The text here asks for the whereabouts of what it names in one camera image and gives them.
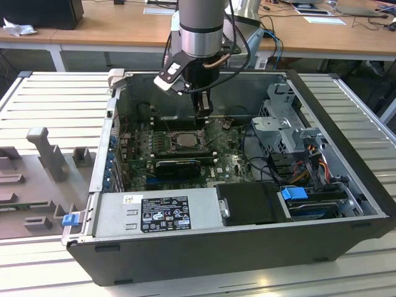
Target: wooden desk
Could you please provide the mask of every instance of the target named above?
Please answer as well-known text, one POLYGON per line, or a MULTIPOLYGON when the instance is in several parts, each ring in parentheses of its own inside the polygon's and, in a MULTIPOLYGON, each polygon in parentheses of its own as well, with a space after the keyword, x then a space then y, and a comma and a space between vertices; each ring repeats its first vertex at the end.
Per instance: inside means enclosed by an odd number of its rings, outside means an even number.
MULTIPOLYGON (((170 32, 170 15, 143 14, 144 4, 112 1, 83 1, 84 18, 75 30, 38 29, 38 34, 12 37, 0 31, 0 48, 48 50, 57 71, 65 71, 61 51, 123 51, 161 53, 170 32)), ((339 0, 339 5, 376 8, 371 0, 339 0)), ((371 59, 393 61, 396 57, 396 33, 380 29, 370 31, 361 25, 351 27, 353 17, 339 17, 346 25, 310 24, 293 10, 260 10, 274 15, 275 31, 284 44, 283 56, 321 59, 371 59)), ((375 19, 390 23, 390 19, 375 19)), ((367 18, 358 21, 370 25, 367 18)), ((263 22, 270 28, 268 18, 263 22)), ((258 55, 267 59, 274 49, 272 40, 263 40, 258 55)))
POLYGON ((53 43, 164 47, 171 27, 170 15, 143 14, 144 5, 114 5, 112 1, 83 1, 84 17, 75 30, 58 30, 53 43))
MULTIPOLYGON (((338 5, 378 8, 370 0, 339 0, 338 5)), ((279 11, 271 6, 271 11, 261 9, 260 15, 273 16, 277 36, 282 39, 284 56, 296 58, 335 58, 335 59, 389 59, 396 56, 396 33, 380 28, 370 31, 362 25, 352 28, 353 17, 337 17, 346 25, 310 24, 304 17, 281 17, 281 15, 298 15, 294 10, 279 11)), ((262 19, 267 28, 271 28, 268 18, 262 19)), ((358 22, 369 27, 368 18, 358 17, 358 22)), ((388 19, 371 19, 372 21, 389 24, 388 19)), ((273 41, 263 40, 260 46, 263 52, 273 51, 273 41)))

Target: black computer case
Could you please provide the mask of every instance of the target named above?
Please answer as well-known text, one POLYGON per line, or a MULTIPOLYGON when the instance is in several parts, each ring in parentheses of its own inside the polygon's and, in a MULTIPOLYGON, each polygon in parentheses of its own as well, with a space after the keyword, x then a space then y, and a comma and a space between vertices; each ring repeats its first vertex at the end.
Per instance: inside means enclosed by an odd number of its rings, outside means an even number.
POLYGON ((84 10, 81 0, 1 0, 0 16, 18 25, 73 30, 84 10))

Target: copper pipe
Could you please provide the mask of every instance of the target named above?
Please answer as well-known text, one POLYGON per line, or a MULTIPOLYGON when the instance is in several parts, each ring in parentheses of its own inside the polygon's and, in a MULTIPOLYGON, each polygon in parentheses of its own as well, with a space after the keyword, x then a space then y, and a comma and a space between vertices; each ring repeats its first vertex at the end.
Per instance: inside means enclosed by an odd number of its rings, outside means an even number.
POLYGON ((214 63, 211 64, 204 64, 204 68, 205 69, 213 69, 216 68, 218 66, 220 66, 221 64, 223 64, 225 61, 227 61, 229 58, 231 57, 230 54, 225 54, 224 56, 222 56, 219 60, 217 60, 214 63))

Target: floor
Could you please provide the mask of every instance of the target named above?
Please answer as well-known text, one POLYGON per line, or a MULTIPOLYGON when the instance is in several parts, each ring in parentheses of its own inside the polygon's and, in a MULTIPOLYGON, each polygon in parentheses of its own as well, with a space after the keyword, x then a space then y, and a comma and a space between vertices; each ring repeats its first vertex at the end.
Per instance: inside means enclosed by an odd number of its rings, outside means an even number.
MULTIPOLYGON (((51 56, 47 51, 6 49, 2 51, 5 57, 19 71, 55 71, 51 56)), ((133 70, 157 70, 161 64, 162 54, 147 53, 110 53, 112 67, 107 67, 104 54, 101 52, 63 52, 62 56, 69 71, 108 71, 111 68, 125 68, 133 70)), ((290 66, 300 73, 316 73, 316 67, 319 60, 301 59, 290 66)), ((385 64, 385 69, 391 65, 391 62, 385 64)), ((350 61, 331 61, 327 72, 337 73, 344 78, 349 87, 364 101, 370 96, 373 88, 379 83, 377 91, 372 96, 368 105, 373 108, 377 99, 386 92, 387 87, 393 81, 396 81, 396 67, 389 73, 385 80, 376 76, 365 62, 361 63, 351 75, 345 78, 345 75, 351 69, 350 61)), ((0 59, 0 98, 11 85, 17 74, 5 62, 0 59)), ((396 119, 389 123, 389 127, 396 131, 396 119)))

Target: motherboard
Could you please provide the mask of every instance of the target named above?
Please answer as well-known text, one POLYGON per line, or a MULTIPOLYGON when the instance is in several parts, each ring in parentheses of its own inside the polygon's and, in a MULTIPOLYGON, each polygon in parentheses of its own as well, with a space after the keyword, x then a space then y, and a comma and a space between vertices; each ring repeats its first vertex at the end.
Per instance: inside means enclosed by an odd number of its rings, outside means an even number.
POLYGON ((123 168, 130 191, 214 187, 253 181, 241 154, 242 125, 231 119, 139 123, 124 137, 123 168))

